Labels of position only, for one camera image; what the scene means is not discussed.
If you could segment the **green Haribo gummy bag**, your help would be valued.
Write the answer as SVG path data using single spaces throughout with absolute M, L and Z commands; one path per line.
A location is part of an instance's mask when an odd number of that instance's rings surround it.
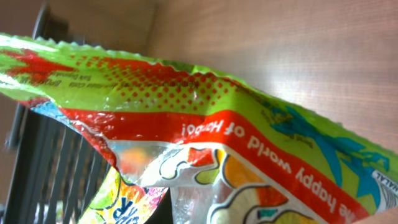
M 1 35 L 1 93 L 111 165 L 81 223 L 353 223 L 397 206 L 397 155 L 228 73 Z

